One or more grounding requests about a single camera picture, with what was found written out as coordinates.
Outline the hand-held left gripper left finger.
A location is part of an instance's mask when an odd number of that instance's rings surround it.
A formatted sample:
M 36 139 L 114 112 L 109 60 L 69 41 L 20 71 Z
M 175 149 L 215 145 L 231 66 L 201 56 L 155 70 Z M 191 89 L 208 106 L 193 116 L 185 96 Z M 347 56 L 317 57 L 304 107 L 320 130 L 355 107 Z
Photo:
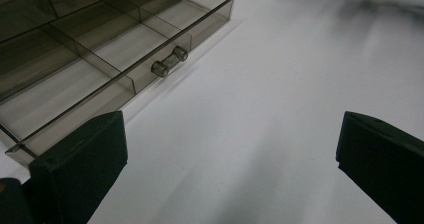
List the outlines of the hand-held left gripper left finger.
M 85 122 L 29 164 L 37 224 L 87 224 L 128 161 L 123 113 Z

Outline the smoky transparent plastic drawer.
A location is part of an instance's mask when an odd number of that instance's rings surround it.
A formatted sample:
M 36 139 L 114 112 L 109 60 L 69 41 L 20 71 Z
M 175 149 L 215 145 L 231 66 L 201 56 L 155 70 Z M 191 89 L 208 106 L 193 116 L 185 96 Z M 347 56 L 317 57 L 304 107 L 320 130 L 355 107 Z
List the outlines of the smoky transparent plastic drawer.
M 0 144 L 23 166 L 167 77 L 235 0 L 102 0 L 0 42 Z

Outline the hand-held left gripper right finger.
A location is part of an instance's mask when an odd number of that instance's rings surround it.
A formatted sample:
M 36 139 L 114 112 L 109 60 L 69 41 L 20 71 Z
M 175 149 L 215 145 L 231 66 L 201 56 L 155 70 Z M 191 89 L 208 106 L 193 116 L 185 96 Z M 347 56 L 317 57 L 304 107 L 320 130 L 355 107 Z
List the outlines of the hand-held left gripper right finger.
M 424 141 L 380 119 L 347 111 L 336 161 L 397 224 L 424 224 Z

